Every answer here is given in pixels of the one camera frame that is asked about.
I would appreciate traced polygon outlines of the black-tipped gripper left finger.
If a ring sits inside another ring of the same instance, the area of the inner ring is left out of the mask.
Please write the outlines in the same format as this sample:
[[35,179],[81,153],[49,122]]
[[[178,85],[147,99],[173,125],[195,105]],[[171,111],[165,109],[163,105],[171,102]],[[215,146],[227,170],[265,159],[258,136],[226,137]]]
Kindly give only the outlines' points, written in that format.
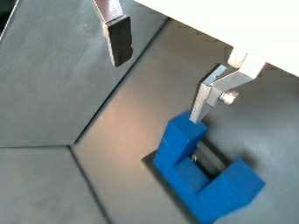
[[122,66],[133,57],[131,17],[123,12],[119,0],[91,0],[98,13],[111,63]]

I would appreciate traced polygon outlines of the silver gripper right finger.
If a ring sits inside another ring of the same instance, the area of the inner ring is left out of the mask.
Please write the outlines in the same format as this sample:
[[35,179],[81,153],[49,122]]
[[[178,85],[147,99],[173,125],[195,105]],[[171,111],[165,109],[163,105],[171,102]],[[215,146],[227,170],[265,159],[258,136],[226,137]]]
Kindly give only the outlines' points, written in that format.
[[218,102],[233,104],[239,96],[234,88],[251,82],[265,65],[266,60],[255,53],[233,49],[229,65],[219,63],[201,79],[191,105],[190,120],[194,123],[203,119]]

